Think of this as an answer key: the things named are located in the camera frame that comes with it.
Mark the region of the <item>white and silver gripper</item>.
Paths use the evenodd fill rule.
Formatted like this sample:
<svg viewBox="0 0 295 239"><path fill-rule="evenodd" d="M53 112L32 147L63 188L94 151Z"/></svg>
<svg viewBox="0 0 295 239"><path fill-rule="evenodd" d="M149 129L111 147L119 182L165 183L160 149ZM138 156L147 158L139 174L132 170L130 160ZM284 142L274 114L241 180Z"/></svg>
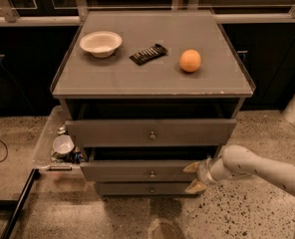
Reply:
<svg viewBox="0 0 295 239"><path fill-rule="evenodd" d="M194 179L190 185L184 190L187 194L196 194L207 188L207 185L216 184L217 181L210 173L211 159L205 159L201 162L196 161L186 166L183 171L186 173L197 172L197 179Z"/></svg>

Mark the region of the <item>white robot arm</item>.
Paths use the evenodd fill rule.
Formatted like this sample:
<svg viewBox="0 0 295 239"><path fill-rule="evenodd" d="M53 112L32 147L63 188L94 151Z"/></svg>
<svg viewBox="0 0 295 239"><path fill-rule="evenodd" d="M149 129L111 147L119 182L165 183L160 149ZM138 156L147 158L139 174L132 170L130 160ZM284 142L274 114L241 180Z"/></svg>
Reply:
<svg viewBox="0 0 295 239"><path fill-rule="evenodd" d="M261 157L241 145L230 145L220 157L193 162L183 171L196 174L184 190L187 194L203 191L221 180L255 175L295 197L295 164Z"/></svg>

